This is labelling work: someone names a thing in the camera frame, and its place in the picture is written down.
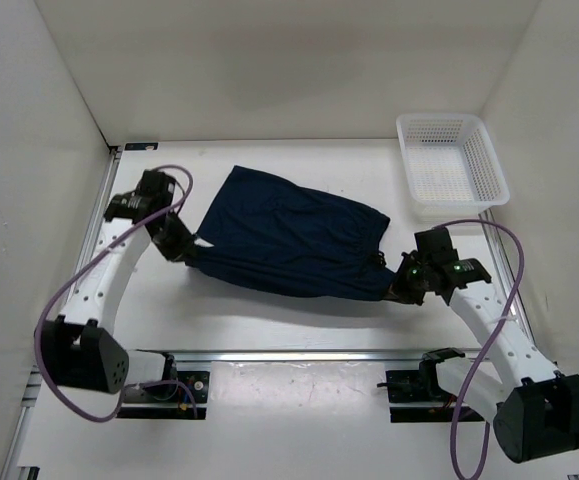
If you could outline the navy blue shorts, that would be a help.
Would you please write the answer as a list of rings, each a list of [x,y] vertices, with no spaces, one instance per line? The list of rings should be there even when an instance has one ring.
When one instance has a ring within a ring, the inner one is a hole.
[[[376,302],[395,277],[380,249],[389,223],[363,203],[236,166],[203,218],[196,253],[186,263],[267,293]]]

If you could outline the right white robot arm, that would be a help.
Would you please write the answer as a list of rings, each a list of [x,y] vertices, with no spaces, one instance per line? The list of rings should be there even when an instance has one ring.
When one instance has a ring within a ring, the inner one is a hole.
[[[440,296],[473,333],[496,374],[480,371],[455,348],[427,352],[419,364],[418,387],[429,399],[463,399],[493,429],[515,463],[579,449],[579,375],[565,375],[504,315],[491,277],[475,259],[456,253],[439,258],[406,253],[393,291],[419,305],[428,293]]]

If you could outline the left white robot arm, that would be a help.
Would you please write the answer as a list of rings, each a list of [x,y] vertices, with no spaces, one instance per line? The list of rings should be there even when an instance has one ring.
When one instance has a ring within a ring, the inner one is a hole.
[[[54,320],[39,329],[43,376],[57,387],[116,394],[143,384],[157,400],[175,395],[179,377],[162,353],[127,350],[113,337],[118,308],[136,264],[154,245],[167,260],[194,246],[176,215],[173,194],[113,197],[103,216],[91,265]]]

